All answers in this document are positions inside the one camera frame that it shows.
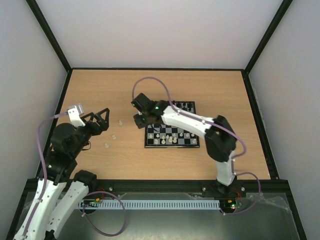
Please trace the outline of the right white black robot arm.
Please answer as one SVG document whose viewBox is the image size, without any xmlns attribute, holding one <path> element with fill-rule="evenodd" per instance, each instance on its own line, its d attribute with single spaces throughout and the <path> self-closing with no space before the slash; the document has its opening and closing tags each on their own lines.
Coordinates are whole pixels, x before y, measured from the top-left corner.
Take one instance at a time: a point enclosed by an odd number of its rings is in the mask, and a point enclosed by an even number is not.
<svg viewBox="0 0 320 240">
<path fill-rule="evenodd" d="M 213 189 L 229 196 L 236 189 L 233 167 L 236 135 L 225 117 L 210 118 L 187 112 L 170 100 L 150 100 L 140 93 L 131 101 L 138 113 L 133 116 L 139 129 L 152 124 L 164 124 L 183 129 L 203 139 L 206 152 L 216 163 L 216 186 Z"/>
</svg>

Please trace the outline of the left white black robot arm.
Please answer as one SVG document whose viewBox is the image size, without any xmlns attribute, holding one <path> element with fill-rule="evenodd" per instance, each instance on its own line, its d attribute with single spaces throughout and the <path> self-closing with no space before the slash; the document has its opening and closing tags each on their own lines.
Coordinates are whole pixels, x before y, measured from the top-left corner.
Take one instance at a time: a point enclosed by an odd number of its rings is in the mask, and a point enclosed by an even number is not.
<svg viewBox="0 0 320 240">
<path fill-rule="evenodd" d="M 81 104 L 71 106 L 66 112 L 49 117 L 49 120 L 68 116 L 69 123 L 54 128 L 50 148 L 40 154 L 42 170 L 37 189 L 28 213 L 15 233 L 15 240 L 55 240 L 66 221 L 80 202 L 97 186 L 97 176 L 86 170 L 76 173 L 66 194 L 59 196 L 67 186 L 75 167 L 76 158 L 90 144 L 90 138 L 109 128 L 110 110 L 84 114 Z"/>
</svg>

